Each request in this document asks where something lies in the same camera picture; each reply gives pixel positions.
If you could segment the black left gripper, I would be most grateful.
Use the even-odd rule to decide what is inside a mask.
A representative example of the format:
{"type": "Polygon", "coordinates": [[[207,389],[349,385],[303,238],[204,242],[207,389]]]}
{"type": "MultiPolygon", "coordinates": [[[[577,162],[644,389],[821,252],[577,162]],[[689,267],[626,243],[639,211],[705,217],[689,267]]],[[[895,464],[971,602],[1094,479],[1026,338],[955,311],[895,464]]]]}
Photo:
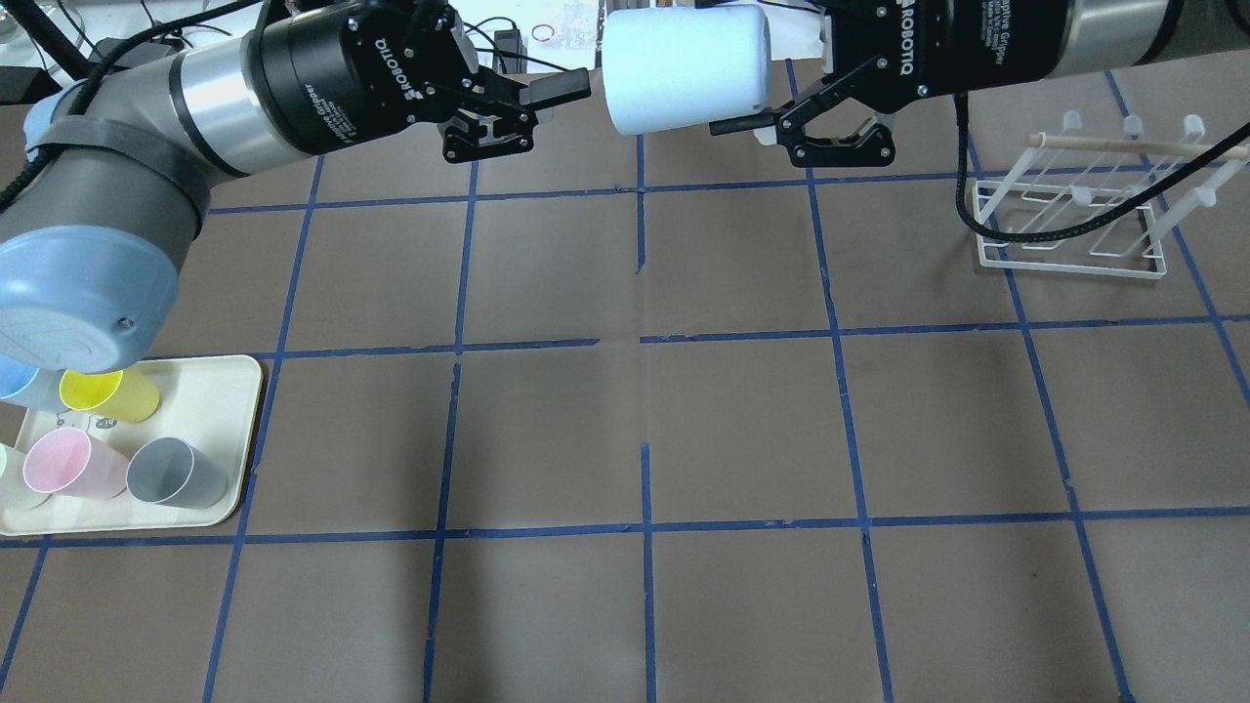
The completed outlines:
{"type": "Polygon", "coordinates": [[[526,83],[480,68],[446,1],[344,1],[256,28],[248,76],[278,135],[320,155],[434,123],[442,160],[534,148],[539,114],[591,98],[586,68],[526,83]]]}

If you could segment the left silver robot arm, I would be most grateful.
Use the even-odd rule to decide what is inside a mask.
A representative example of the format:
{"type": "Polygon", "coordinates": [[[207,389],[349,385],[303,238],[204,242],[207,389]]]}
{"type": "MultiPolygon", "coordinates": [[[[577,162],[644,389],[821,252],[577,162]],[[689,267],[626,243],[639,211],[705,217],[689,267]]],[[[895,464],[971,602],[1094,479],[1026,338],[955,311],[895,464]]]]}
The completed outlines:
{"type": "Polygon", "coordinates": [[[118,372],[148,355],[215,186],[432,124],[451,164],[525,154],[585,68],[518,81],[446,1],[344,1],[38,103],[2,190],[2,357],[118,372]]]}

